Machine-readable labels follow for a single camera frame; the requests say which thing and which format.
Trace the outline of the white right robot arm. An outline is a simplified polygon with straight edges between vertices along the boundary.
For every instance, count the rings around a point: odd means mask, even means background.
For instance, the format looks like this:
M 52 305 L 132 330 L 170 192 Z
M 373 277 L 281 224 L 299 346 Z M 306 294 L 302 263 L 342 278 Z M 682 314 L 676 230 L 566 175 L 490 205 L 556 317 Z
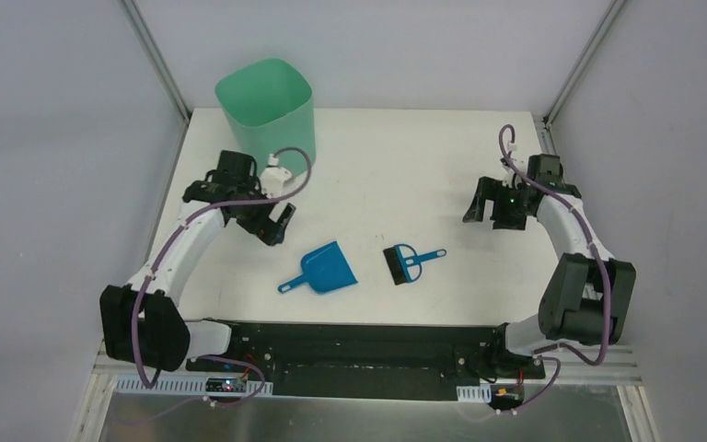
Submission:
M 564 179 L 559 157 L 534 155 L 526 169 L 510 154 L 501 161 L 506 177 L 479 178 L 463 222 L 483 221 L 486 207 L 492 209 L 494 229 L 523 230 L 533 217 L 548 234 L 558 262 L 537 313 L 500 326 L 499 343 L 485 354 L 486 366 L 506 378 L 522 366 L 522 356 L 560 348 L 598 366 L 622 334 L 636 270 L 602 245 L 580 191 Z

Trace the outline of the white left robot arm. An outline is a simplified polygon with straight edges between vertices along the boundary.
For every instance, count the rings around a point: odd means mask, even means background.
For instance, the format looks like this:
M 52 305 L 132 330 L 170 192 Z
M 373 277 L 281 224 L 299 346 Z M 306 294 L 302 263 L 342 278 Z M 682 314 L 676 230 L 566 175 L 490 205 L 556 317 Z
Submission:
M 244 348 L 230 326 L 215 320 L 185 320 L 180 297 L 207 248 L 229 222 L 268 247 L 283 242 L 295 207 L 274 207 L 289 197 L 294 175 L 281 163 L 290 153 L 270 154 L 262 171 L 248 154 L 223 150 L 215 169 L 192 182 L 168 236 L 125 285 L 109 285 L 99 297 L 103 341 L 109 358 L 141 368 L 174 371 L 187 360 L 208 355 L 222 372 L 237 370 Z

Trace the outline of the blue plastic dustpan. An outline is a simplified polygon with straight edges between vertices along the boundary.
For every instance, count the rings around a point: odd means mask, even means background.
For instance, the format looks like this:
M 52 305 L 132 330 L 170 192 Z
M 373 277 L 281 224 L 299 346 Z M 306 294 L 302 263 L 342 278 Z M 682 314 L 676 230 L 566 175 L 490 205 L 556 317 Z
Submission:
M 343 289 L 358 283 L 337 241 L 310 251 L 300 259 L 300 275 L 278 286 L 285 294 L 301 285 L 308 285 L 318 295 Z

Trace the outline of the blue hand brush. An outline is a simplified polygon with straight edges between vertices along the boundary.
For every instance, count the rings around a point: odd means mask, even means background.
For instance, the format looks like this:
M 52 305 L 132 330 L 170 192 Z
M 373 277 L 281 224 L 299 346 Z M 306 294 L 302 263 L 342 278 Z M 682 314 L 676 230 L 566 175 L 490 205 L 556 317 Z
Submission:
M 394 285 L 416 282 L 423 273 L 423 264 L 447 255 L 446 249 L 419 253 L 413 246 L 400 243 L 382 250 Z

